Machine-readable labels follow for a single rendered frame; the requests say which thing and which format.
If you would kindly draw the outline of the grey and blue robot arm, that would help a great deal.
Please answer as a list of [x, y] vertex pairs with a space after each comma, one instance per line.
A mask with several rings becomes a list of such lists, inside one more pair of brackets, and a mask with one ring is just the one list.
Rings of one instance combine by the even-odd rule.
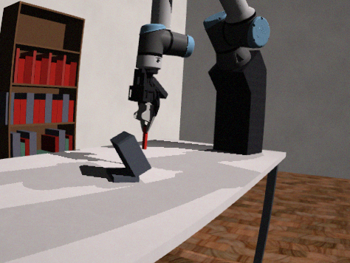
[[[218, 68], [237, 69], [251, 59], [246, 47], [262, 48], [268, 42], [270, 27], [246, 0], [219, 1], [224, 11], [206, 18], [203, 24], [215, 49]], [[162, 53], [182, 58], [193, 53], [191, 36], [171, 32], [172, 2], [152, 0], [151, 23], [140, 28], [136, 68], [161, 69]]]

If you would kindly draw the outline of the grey square panel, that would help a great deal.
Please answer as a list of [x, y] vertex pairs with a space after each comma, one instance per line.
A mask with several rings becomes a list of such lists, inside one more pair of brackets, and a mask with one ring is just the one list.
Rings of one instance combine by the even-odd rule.
[[136, 137], [123, 131], [110, 141], [125, 166], [125, 168], [106, 168], [106, 173], [111, 180], [113, 182], [140, 182], [139, 175], [152, 167], [140, 148]]

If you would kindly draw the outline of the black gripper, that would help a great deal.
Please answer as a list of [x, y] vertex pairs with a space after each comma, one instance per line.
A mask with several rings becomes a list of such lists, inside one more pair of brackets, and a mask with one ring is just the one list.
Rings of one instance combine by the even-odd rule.
[[[129, 86], [128, 100], [138, 102], [138, 111], [134, 113], [134, 118], [140, 120], [140, 125], [143, 131], [143, 126], [146, 126], [148, 133], [154, 122], [157, 112], [159, 111], [160, 96], [158, 88], [151, 82], [153, 74], [158, 74], [157, 69], [134, 69], [133, 86]], [[151, 86], [151, 87], [146, 87]], [[146, 103], [148, 103], [146, 105]], [[150, 103], [150, 104], [149, 104]], [[146, 108], [145, 108], [146, 107]], [[148, 124], [146, 125], [146, 122]]]

